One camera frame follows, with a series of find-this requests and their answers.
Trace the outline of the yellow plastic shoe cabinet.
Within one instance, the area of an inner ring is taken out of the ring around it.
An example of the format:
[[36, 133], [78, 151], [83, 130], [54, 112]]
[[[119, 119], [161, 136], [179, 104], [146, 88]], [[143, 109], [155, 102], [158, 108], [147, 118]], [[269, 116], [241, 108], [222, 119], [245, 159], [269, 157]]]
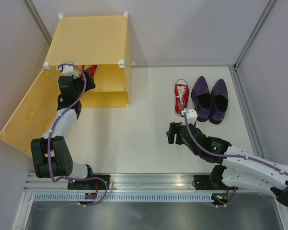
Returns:
[[63, 17], [43, 68], [0, 132], [0, 139], [31, 155], [32, 139], [42, 136], [56, 116], [59, 64], [97, 66], [96, 88], [81, 98], [84, 108], [127, 107], [131, 100], [132, 48], [128, 15]]

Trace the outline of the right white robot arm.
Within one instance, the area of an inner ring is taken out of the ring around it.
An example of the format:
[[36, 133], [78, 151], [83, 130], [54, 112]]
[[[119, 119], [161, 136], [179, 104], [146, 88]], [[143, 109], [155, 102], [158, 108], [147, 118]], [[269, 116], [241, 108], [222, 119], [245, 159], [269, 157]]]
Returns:
[[185, 145], [202, 160], [215, 164], [209, 184], [214, 189], [248, 189], [274, 197], [288, 207], [288, 166], [242, 151], [228, 141], [207, 137], [192, 124], [172, 122], [169, 144]]

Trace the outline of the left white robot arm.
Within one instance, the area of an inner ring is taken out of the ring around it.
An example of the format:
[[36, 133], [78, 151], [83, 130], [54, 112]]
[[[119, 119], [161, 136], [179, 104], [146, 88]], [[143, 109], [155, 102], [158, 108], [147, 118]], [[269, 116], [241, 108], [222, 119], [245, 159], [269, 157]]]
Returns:
[[69, 190], [104, 190], [109, 175], [94, 175], [87, 164], [76, 163], [68, 149], [66, 138], [81, 113], [78, 100], [83, 92], [95, 88], [88, 71], [81, 76], [63, 74], [58, 79], [60, 95], [56, 118], [49, 130], [31, 141], [35, 174], [38, 178], [66, 179]]

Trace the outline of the red canvas sneaker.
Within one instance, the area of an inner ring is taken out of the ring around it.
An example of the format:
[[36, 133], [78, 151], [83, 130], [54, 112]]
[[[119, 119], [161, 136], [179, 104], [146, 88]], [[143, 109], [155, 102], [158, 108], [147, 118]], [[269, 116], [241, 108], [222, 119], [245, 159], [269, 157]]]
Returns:
[[175, 83], [174, 96], [174, 111], [180, 116], [181, 112], [187, 107], [189, 98], [189, 87], [184, 79], [178, 79]]
[[82, 65], [81, 69], [84, 73], [88, 73], [90, 78], [93, 78], [98, 69], [98, 65]]

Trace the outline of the purple leather loafer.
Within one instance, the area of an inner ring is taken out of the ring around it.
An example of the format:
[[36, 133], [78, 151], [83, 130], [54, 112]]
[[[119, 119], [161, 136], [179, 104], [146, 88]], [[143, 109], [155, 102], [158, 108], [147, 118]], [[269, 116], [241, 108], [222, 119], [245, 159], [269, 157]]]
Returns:
[[207, 121], [210, 116], [212, 105], [211, 94], [204, 76], [200, 76], [195, 82], [191, 92], [191, 99], [195, 106], [197, 120], [199, 122]]
[[229, 97], [228, 89], [224, 79], [219, 79], [211, 91], [212, 107], [209, 121], [219, 125], [227, 112]]

